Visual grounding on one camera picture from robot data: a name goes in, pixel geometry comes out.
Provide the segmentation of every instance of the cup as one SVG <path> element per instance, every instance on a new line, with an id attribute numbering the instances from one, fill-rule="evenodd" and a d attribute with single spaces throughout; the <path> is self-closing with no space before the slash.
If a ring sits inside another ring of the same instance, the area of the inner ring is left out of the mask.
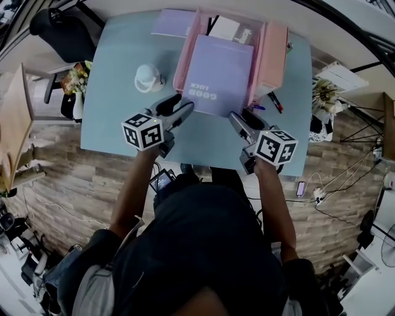
<path id="1" fill-rule="evenodd" d="M 158 92 L 165 86 L 165 79 L 154 65 L 144 64 L 137 68 L 135 86 L 142 93 Z"/>

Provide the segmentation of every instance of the red marker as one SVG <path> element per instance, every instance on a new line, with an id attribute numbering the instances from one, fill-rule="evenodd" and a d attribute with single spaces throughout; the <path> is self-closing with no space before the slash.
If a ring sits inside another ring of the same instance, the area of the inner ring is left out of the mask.
<path id="1" fill-rule="evenodd" d="M 283 106 L 281 105 L 281 103 L 279 102 L 279 100 L 277 99 L 276 95 L 274 94 L 274 92 L 268 93 L 269 98 L 273 101 L 274 105 L 276 106 L 277 110 L 280 112 L 280 114 L 283 113 Z"/>

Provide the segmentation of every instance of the black sleeve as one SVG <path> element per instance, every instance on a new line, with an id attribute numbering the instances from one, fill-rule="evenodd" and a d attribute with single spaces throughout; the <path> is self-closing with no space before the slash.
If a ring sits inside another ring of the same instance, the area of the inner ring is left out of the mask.
<path id="1" fill-rule="evenodd" d="M 283 270 L 290 290 L 289 298 L 300 303 L 303 316 L 329 315 L 310 261 L 291 260 L 283 265 Z"/>
<path id="2" fill-rule="evenodd" d="M 80 256 L 63 273 L 57 300 L 64 315 L 72 314 L 75 296 L 86 271 L 93 265 L 105 266 L 114 258 L 121 238 L 110 230 L 95 231 Z"/>

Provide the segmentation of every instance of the blue pen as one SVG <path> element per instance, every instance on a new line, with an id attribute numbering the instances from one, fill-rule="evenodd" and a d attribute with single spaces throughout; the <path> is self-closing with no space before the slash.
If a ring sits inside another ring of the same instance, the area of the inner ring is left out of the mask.
<path id="1" fill-rule="evenodd" d="M 266 110 L 263 106 L 252 106 L 254 109 L 258 109 L 258 110 Z"/>

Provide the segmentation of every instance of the purple book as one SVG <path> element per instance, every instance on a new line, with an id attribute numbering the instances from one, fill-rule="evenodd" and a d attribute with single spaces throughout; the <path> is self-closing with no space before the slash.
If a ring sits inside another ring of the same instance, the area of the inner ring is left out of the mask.
<path id="1" fill-rule="evenodd" d="M 195 111 L 222 117 L 241 113 L 253 49 L 226 39 L 197 37 L 183 93 L 195 103 Z"/>
<path id="2" fill-rule="evenodd" d="M 186 38 L 196 12 L 164 9 L 154 23 L 151 34 Z"/>

